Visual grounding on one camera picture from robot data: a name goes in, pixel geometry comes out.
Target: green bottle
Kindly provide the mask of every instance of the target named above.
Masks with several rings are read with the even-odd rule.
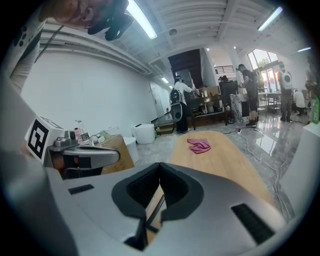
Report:
[[[314,96],[314,103],[312,108],[312,122],[315,124],[319,123],[319,112],[320,112],[320,103],[317,96]]]

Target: shorts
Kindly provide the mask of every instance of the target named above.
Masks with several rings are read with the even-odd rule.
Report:
[[[258,111],[258,95],[256,94],[254,97],[249,97],[248,101],[249,101],[250,111]]]

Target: sneaker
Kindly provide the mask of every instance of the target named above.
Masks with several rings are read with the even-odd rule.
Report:
[[[255,127],[255,126],[257,126],[257,124],[256,124],[256,122],[255,122],[255,121],[250,120],[250,122],[249,122],[249,123],[247,123],[245,126],[246,126],[246,127]]]

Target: staircase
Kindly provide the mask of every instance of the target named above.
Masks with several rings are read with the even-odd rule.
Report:
[[[165,114],[151,123],[154,124],[156,133],[159,135],[172,134],[175,129],[175,122],[172,120],[170,113]]]
[[[176,76],[176,72],[182,70],[189,70],[191,78],[196,88],[203,86],[201,76],[201,59],[200,50],[186,51],[168,58],[171,64],[173,77]]]

